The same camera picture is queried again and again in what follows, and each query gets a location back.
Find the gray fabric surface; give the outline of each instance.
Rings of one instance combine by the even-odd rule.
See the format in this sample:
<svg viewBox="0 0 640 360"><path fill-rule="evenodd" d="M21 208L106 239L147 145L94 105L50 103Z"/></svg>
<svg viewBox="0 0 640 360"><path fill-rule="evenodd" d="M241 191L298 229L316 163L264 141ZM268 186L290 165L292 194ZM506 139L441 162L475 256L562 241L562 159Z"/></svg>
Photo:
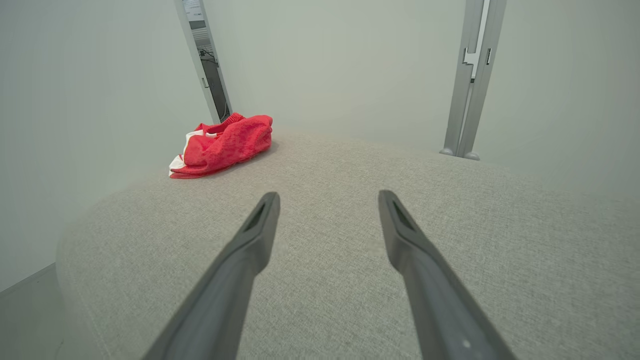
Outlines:
<svg viewBox="0 0 640 360"><path fill-rule="evenodd" d="M65 343L142 356L260 196L278 191L239 357L419 357L380 189L398 194L518 357L640 357L638 203L554 192L477 161L280 133L248 163L195 180L163 172L70 227L57 264Z"/></svg>

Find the gray floor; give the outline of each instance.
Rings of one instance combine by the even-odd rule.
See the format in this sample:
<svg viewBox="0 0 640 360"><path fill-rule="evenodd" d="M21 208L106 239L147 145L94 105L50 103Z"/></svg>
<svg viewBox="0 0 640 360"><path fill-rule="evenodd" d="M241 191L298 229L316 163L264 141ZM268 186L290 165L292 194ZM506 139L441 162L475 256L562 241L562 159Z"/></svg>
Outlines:
<svg viewBox="0 0 640 360"><path fill-rule="evenodd" d="M65 308L56 268L0 294L0 359L57 359Z"/></svg>

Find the doorway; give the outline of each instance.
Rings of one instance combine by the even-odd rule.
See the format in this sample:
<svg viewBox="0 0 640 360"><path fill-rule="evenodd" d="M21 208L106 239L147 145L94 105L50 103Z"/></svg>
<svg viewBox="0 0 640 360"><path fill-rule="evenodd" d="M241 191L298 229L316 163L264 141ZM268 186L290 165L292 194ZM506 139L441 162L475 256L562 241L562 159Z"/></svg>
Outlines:
<svg viewBox="0 0 640 360"><path fill-rule="evenodd" d="M185 36L188 37L189 50L195 52L192 54L192 58L205 92L205 98L210 103L209 108L212 110L212 117L214 117L214 121L217 118L219 122L223 122L231 114L231 108L228 103L227 91L220 72L216 50L211 40L211 32L207 28L205 21L202 2L201 0L178 1L181 1L181 9L184 10L183 14L186 15L186 20L188 21ZM184 21L182 14L179 17L181 21Z"/></svg>

